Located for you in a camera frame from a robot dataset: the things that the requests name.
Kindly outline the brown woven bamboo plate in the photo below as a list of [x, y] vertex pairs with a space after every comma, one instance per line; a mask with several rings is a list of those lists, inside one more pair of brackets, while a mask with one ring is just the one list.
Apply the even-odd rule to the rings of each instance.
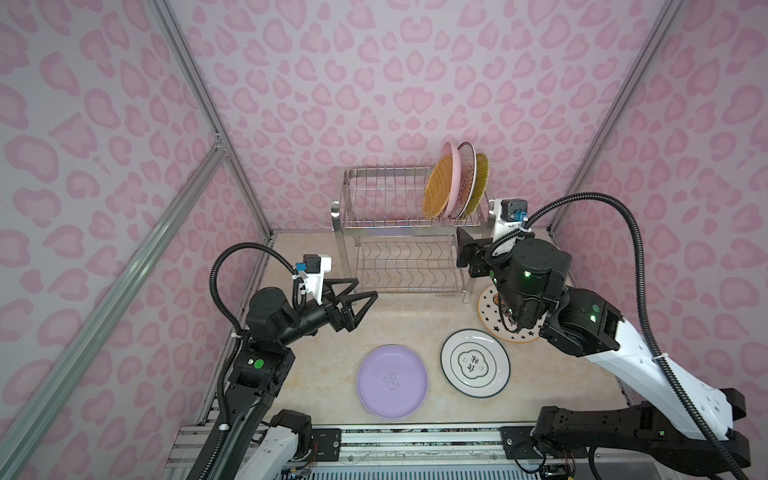
[[449, 195], [449, 162], [448, 156], [442, 157], [427, 180], [422, 199], [422, 211], [427, 219], [440, 217], [446, 207]]

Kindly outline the green rimmed woven bamboo plate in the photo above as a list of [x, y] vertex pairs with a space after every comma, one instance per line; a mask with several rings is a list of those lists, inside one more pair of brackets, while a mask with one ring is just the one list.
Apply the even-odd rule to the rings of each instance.
[[490, 174], [489, 159], [485, 153], [478, 153], [476, 155], [476, 160], [477, 160], [477, 172], [476, 172], [475, 186], [474, 186], [472, 195], [470, 196], [467, 208], [462, 216], [462, 219], [467, 219], [474, 214], [474, 212], [477, 210], [477, 208], [481, 203], [481, 200], [485, 194], [485, 191], [488, 185], [489, 174]]

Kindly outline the white plate orange sunburst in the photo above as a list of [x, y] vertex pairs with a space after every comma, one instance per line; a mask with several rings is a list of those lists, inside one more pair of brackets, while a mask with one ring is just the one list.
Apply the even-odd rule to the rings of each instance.
[[458, 146], [461, 161], [459, 195], [452, 211], [453, 219], [461, 218], [468, 209], [477, 178], [477, 154], [474, 145], [464, 141]]

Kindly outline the pink bear plate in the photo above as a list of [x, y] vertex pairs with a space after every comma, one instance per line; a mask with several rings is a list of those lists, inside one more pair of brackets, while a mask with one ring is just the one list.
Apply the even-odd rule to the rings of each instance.
[[441, 157], [445, 157], [445, 156], [448, 156], [450, 160], [449, 162], [450, 180], [448, 182], [448, 185], [449, 185], [448, 201], [445, 209], [443, 210], [443, 216], [452, 217], [453, 210], [456, 207], [459, 199], [461, 175], [462, 175], [462, 162], [461, 162], [457, 145], [450, 141], [445, 142], [441, 150]]

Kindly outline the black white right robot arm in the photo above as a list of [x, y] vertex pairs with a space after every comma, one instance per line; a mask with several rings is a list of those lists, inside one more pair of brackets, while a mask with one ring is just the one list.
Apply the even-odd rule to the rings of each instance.
[[535, 327], [560, 352], [585, 358], [643, 397], [619, 410], [540, 410], [530, 437], [542, 453], [597, 448], [644, 453], [677, 472], [715, 477], [751, 464], [748, 439], [734, 428], [746, 415], [744, 396], [715, 389], [649, 344], [620, 311], [598, 294], [566, 285], [572, 257], [525, 235], [500, 254], [492, 239], [459, 228], [457, 265], [473, 278], [488, 277], [511, 320]]

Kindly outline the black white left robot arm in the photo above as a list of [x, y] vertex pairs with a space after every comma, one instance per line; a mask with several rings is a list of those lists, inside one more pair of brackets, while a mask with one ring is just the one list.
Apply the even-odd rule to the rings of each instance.
[[295, 362], [289, 345], [324, 326], [355, 330], [378, 299], [356, 292], [358, 280], [325, 280], [321, 299], [301, 309], [283, 290], [258, 290], [249, 301], [244, 345], [225, 364], [217, 386], [219, 417], [198, 455], [189, 479], [233, 479], [252, 439], [272, 407]]

